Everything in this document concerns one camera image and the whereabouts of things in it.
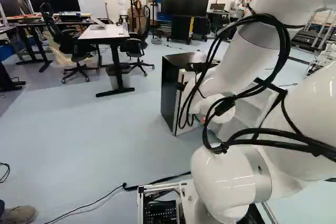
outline cable bundle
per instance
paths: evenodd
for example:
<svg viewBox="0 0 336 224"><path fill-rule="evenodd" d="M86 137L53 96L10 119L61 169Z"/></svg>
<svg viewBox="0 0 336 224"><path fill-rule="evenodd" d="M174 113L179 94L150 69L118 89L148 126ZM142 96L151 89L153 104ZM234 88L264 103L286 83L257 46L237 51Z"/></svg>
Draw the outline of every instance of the cable bundle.
<svg viewBox="0 0 336 224"><path fill-rule="evenodd" d="M222 143L221 145L217 147L211 147L208 138L207 138L207 126L209 125L210 121L214 116L220 116L226 111L228 111L230 108L232 108L235 105L235 101L241 98L251 97L254 95L257 95L264 90L266 90L270 84L274 81L277 74L280 72L280 70L285 65L289 53L290 53L290 36L287 31L287 28L300 28L300 26L289 26L284 25L280 21L278 21L275 17L273 17L270 14L256 14L250 7L248 7L250 11L252 12L251 16L242 18L238 20L237 22L225 27L215 38L214 42L212 43L209 53L206 58L206 70L204 70L198 81L196 82L194 88L191 90L189 95L187 96L185 102L183 103L183 106L181 108L180 116L179 116L179 127L183 129L186 124L189 126L193 125L195 115L192 115L190 117L189 110L191 107L192 100L196 94L196 92L199 90L204 77L208 71L208 69L211 66L211 63L217 53L217 50L219 48L219 45L221 44L222 40L226 37L228 31L231 29L241 26L241 25L247 25L252 24L255 22L262 22L267 25L272 25L276 28L277 33L279 35L279 41L280 41L280 52L279 52L279 58L278 61L273 69L273 72L270 74L268 78L266 78L263 82L260 84L245 90L237 95L232 95L229 97L225 97L222 99L219 99L215 103L213 103L205 117L205 123L204 123L204 129L202 133L202 139L203 144L206 148L214 152L215 154L220 153L226 153L228 148L232 145L237 144L253 144L253 145L263 145L263 146L271 146L271 147L277 147L277 148L285 148L288 150L294 150L294 151L301 151L306 153L312 153L314 156L323 155L327 159L336 162L336 148L334 148L331 145L322 143L320 141L314 140L310 137L304 136L292 123L290 120L288 114L286 113L286 110L284 108L284 101L282 101L282 111L285 115L285 118L287 122L290 124L292 129L295 131L293 132L287 132L287 131L281 131L276 129L263 129L263 128L252 128L252 129L245 129L236 132L234 135L232 135L227 142ZM184 123L182 123L182 116L184 111L186 110L186 119ZM289 139L293 139L296 141L299 141L303 144L294 144L294 143L286 143L286 142L280 142L280 141L271 141L271 140L258 140L257 137L254 137L252 139L238 139L240 136L247 135L247 134L254 134L255 136L258 136L259 134L267 134L267 135L275 135L275 136L281 136Z"/></svg>

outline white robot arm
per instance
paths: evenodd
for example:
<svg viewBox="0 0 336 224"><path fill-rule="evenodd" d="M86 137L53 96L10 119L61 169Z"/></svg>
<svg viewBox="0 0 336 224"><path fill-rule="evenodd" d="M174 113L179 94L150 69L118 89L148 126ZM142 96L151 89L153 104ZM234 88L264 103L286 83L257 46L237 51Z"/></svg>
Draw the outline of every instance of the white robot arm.
<svg viewBox="0 0 336 224"><path fill-rule="evenodd" d="M336 0L253 0L251 7L257 14L271 14L286 24L292 38L315 10L336 9ZM189 113L199 113L205 106L209 109L206 103L209 97L221 99L220 93L226 91L239 94L258 76L267 61L278 55L279 45L274 26L264 23L243 25L220 65L203 77L199 89L206 99L200 92L195 92ZM296 135L304 136L305 140L318 140L314 145L316 155L310 153L313 151L308 145L305 145L308 153L257 145L231 146L226 154L214 154L209 150L211 146L203 146L194 153L191 162L194 186L217 221L235 223L246 214L249 204L286 197L310 183L336 176L336 158L319 153L321 145L329 147L328 154L336 156L335 78L335 63L319 70L289 92L284 103L278 105L262 125L267 129L297 131ZM187 84L182 102L188 100L194 86L194 80ZM224 123L233 115L234 107L222 116L214 116L213 120ZM259 139L302 144L292 137L280 135L261 134Z"/></svg>

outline brown shoe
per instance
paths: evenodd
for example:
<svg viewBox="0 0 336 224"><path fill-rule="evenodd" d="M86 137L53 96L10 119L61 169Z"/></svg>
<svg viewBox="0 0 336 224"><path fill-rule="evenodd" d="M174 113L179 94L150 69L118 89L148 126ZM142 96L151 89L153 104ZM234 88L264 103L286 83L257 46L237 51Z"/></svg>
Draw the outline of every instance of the brown shoe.
<svg viewBox="0 0 336 224"><path fill-rule="evenodd" d="M35 219L36 210L31 206L6 208L0 224L28 224Z"/></svg>

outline black desk leg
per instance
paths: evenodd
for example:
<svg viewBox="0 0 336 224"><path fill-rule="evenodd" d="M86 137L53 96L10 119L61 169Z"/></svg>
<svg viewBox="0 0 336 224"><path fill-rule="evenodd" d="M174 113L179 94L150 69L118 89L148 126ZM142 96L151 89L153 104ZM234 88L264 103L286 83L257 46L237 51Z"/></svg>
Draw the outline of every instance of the black desk leg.
<svg viewBox="0 0 336 224"><path fill-rule="evenodd" d="M39 39L39 37L37 35L35 27L32 27L30 29L30 32L31 32L31 34L34 37L34 41L35 41L35 43L37 45L37 48L38 48L40 54L42 55L42 58L43 58L43 61L44 61L44 65L39 70L40 73L43 73L44 70L46 70L49 67L50 63L52 63L52 60L48 60L48 58L46 56L46 53L44 52L42 43L41 43L41 41L40 41L40 39Z"/></svg>
<svg viewBox="0 0 336 224"><path fill-rule="evenodd" d="M23 60L23 61L19 61L17 62L16 64L17 65L26 65L26 64L32 64L32 63L41 63L43 62L44 65L40 68L39 72L42 73L44 70L46 70L46 68L49 66L49 64L52 62L52 61L49 61L46 57L46 55L44 54L45 58L43 59L36 59L35 57L35 54L34 54L34 51L33 49L31 48L30 44L29 44L29 41L28 41L28 38L26 36L26 33L24 31L23 28L17 28L17 31L18 31L18 34L19 34L19 37L20 39L22 40L22 42L25 44L25 47L26 47L26 50L27 52L29 53L30 57L32 58L31 60ZM36 41L36 44L38 46L38 48L40 49L39 47L39 39L38 39L38 36L37 36L37 39L38 41L36 40L35 36L34 36L34 39Z"/></svg>
<svg viewBox="0 0 336 224"><path fill-rule="evenodd" d="M97 53L98 53L98 68L103 67L102 65L102 58L101 58L101 54L100 54L100 50L99 50L99 45L96 44L96 48L97 48Z"/></svg>
<svg viewBox="0 0 336 224"><path fill-rule="evenodd" d="M111 51L112 51L113 63L115 65L115 72L117 74L116 78L118 82L118 89L98 93L96 94L96 97L106 97L108 95L113 95L113 94L133 92L135 90L135 88L124 88L122 84L122 72L121 72L121 66L120 66L119 55L118 55L118 46L111 44Z"/></svg>
<svg viewBox="0 0 336 224"><path fill-rule="evenodd" d="M14 91L22 89L22 86L26 85L25 81L13 82L6 71L5 66L0 61L0 91Z"/></svg>

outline computer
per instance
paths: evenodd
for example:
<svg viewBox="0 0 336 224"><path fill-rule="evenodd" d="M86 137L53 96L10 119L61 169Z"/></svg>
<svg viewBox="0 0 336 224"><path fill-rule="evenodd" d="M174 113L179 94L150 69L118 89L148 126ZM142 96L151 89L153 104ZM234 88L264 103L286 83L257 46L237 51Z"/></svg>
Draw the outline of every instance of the computer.
<svg viewBox="0 0 336 224"><path fill-rule="evenodd" d="M223 12L225 4L211 4L210 9L218 12Z"/></svg>
<svg viewBox="0 0 336 224"><path fill-rule="evenodd" d="M100 21L99 19L92 17L91 19L97 23L97 25L91 25L90 26L90 30L104 30L106 29L106 24L104 24L102 21Z"/></svg>

